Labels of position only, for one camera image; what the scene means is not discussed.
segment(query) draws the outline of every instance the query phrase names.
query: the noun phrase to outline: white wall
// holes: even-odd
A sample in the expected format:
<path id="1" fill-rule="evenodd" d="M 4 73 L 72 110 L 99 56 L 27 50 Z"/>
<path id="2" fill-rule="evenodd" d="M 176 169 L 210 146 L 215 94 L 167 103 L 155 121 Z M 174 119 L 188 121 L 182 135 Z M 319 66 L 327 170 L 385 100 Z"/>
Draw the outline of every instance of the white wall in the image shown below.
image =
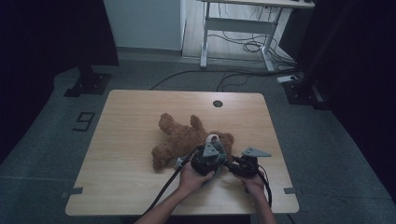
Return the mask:
<path id="1" fill-rule="evenodd" d="M 181 50 L 185 0 L 104 0 L 117 47 Z"/>

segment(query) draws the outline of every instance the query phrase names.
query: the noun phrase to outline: desk leg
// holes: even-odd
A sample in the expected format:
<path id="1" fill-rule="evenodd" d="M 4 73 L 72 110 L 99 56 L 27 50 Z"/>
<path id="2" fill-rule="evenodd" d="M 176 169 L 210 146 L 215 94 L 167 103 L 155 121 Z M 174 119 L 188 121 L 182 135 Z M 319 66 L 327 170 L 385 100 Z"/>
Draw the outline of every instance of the desk leg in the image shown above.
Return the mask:
<path id="1" fill-rule="evenodd" d="M 206 68 L 206 60 L 207 60 L 207 21 L 209 20 L 209 9 L 210 3 L 207 3 L 206 7 L 206 15 L 205 15 L 205 26 L 204 26 L 204 42 L 201 46 L 201 68 Z"/>
<path id="2" fill-rule="evenodd" d="M 275 69 L 274 69 L 272 61 L 271 61 L 272 57 L 268 51 L 269 51 L 269 48 L 271 47 L 271 42 L 274 38 L 274 34 L 275 34 L 276 27 L 279 22 L 280 14 L 282 14 L 282 9 L 283 9 L 282 7 L 280 7 L 278 9 L 278 11 L 276 13 L 276 17 L 275 17 L 272 27 L 271 27 L 270 34 L 269 34 L 267 40 L 265 41 L 264 48 L 262 48 L 262 57 L 264 58 L 265 65 L 267 66 L 268 72 L 275 72 Z"/>

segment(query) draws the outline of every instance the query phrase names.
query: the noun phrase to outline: human arm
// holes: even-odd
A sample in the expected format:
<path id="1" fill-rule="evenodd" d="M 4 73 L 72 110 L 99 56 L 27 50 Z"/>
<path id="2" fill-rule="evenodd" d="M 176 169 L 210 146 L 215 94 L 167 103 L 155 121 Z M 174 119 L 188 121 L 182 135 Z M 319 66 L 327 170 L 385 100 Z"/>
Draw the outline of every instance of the human arm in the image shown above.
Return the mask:
<path id="1" fill-rule="evenodd" d="M 183 202 L 190 194 L 202 186 L 202 184 L 213 177 L 214 172 L 206 176 L 197 174 L 188 162 L 180 172 L 180 181 L 177 189 L 175 189 L 167 198 L 160 202 L 157 206 L 148 211 L 136 224 L 157 224 L 164 223 L 175 210 L 175 208 Z"/>
<path id="2" fill-rule="evenodd" d="M 244 178 L 237 175 L 236 177 L 242 180 L 248 192 L 250 193 L 260 224 L 276 223 L 274 214 L 267 202 L 267 198 L 265 197 L 264 183 L 260 177 L 258 175 L 255 175 L 252 178 Z"/>

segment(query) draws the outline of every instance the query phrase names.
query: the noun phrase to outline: black stand base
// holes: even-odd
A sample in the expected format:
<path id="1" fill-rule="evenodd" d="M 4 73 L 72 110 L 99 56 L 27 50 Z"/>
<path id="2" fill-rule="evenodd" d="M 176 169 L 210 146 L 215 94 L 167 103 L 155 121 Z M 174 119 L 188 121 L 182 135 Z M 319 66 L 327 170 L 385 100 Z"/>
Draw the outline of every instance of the black stand base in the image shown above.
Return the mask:
<path id="1" fill-rule="evenodd" d="M 111 79 L 110 74 L 96 74 L 90 66 L 79 67 L 81 76 L 73 89 L 68 89 L 64 97 L 79 97 L 81 94 L 103 95 Z"/>
<path id="2" fill-rule="evenodd" d="M 285 89 L 286 96 L 288 97 L 289 104 L 291 105 L 312 105 L 315 109 L 329 110 L 330 108 L 325 102 L 319 101 L 318 97 L 313 91 L 308 94 L 299 94 L 297 92 L 298 82 L 285 82 L 283 88 Z"/>

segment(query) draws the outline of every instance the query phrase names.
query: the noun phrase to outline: table grommet hole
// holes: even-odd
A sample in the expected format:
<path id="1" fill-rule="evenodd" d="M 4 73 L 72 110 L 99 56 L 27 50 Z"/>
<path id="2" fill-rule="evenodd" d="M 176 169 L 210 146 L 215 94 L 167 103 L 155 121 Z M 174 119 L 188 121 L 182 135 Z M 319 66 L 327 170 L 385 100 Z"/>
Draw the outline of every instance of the table grommet hole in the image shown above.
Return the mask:
<path id="1" fill-rule="evenodd" d="M 213 102 L 214 107 L 222 107 L 222 101 L 216 100 Z"/>

